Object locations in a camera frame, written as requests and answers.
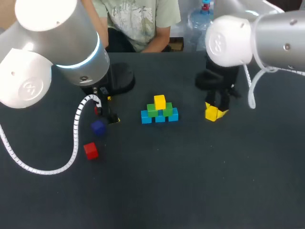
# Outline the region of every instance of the person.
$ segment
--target person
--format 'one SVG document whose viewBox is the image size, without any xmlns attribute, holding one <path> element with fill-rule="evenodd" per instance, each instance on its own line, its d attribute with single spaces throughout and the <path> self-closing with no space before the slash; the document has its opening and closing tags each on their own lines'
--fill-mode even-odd
<svg viewBox="0 0 305 229">
<path fill-rule="evenodd" d="M 178 0 L 81 0 L 108 52 L 162 52 L 180 22 Z"/>
</svg>

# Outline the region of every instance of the dark blue block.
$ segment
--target dark blue block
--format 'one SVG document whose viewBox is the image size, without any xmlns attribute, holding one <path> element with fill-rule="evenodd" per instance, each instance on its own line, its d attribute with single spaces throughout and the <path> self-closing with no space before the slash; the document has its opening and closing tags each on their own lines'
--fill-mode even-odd
<svg viewBox="0 0 305 229">
<path fill-rule="evenodd" d="M 165 117 L 163 116 L 163 110 L 158 111 L 158 117 L 155 117 L 156 123 L 164 123 Z"/>
<path fill-rule="evenodd" d="M 178 109 L 173 108 L 173 115 L 168 117 L 169 122 L 177 122 L 179 120 Z"/>
<path fill-rule="evenodd" d="M 91 128 L 97 136 L 102 136 L 106 132 L 106 125 L 100 120 L 92 123 Z"/>
<path fill-rule="evenodd" d="M 142 124 L 152 123 L 152 118 L 148 117 L 148 111 L 141 111 Z"/>
</svg>

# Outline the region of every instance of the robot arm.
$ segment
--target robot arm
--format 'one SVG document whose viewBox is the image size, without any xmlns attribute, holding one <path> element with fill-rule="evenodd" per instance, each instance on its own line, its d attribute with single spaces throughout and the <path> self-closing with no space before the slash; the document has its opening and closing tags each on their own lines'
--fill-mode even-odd
<svg viewBox="0 0 305 229">
<path fill-rule="evenodd" d="M 15 13 L 18 21 L 0 35 L 0 102 L 13 108 L 38 102 L 53 64 L 78 86 L 106 75 L 108 54 L 79 0 L 17 0 Z"/>
<path fill-rule="evenodd" d="M 248 64 L 305 71 L 303 11 L 284 12 L 265 0 L 215 1 L 207 31 L 210 58 L 223 67 Z"/>
</svg>

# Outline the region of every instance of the water bottle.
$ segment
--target water bottle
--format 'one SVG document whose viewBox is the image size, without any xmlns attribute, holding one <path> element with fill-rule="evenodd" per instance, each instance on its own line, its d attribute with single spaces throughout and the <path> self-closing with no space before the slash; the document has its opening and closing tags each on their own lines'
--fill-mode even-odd
<svg viewBox="0 0 305 229">
<path fill-rule="evenodd" d="M 211 0 L 202 0 L 201 9 L 195 9 L 188 15 L 188 38 L 186 49 L 188 51 L 204 51 L 205 34 L 211 24 Z"/>
</svg>

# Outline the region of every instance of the stacked blocks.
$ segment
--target stacked blocks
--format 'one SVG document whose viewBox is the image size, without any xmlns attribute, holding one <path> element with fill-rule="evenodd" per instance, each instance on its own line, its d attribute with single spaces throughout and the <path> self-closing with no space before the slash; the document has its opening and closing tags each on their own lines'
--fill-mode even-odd
<svg viewBox="0 0 305 229">
<path fill-rule="evenodd" d="M 147 110 L 141 111 L 142 124 L 152 123 L 152 118 L 155 118 L 156 123 L 164 123 L 168 117 L 169 122 L 179 120 L 177 108 L 173 108 L 172 103 L 167 103 L 164 95 L 154 97 L 154 104 L 147 104 Z"/>
<path fill-rule="evenodd" d="M 97 148 L 96 148 L 94 142 L 84 145 L 84 149 L 85 149 L 88 160 L 96 159 L 99 157 L 99 153 L 97 151 Z"/>
<path fill-rule="evenodd" d="M 100 120 L 92 123 L 91 128 L 97 136 L 102 136 L 106 132 L 106 125 Z"/>
</svg>

